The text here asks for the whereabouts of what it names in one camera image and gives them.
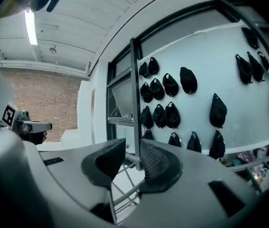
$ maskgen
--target ceiling light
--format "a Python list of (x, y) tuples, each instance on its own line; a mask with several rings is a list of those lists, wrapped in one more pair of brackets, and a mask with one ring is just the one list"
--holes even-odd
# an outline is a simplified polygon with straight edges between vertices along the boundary
[(35, 23), (34, 23), (34, 13), (31, 10), (26, 10), (25, 18), (26, 18), (26, 26), (27, 26), (27, 32), (28, 32), (30, 44), (37, 45)]

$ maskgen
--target ceiling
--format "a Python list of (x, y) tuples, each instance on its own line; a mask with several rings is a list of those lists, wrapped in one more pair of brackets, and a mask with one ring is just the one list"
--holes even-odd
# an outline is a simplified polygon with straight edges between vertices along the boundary
[[(36, 12), (38, 48), (29, 43), (25, 14), (0, 19), (0, 60), (37, 61), (87, 71), (100, 44), (139, 0), (60, 0)], [(52, 54), (50, 48), (56, 48)]]

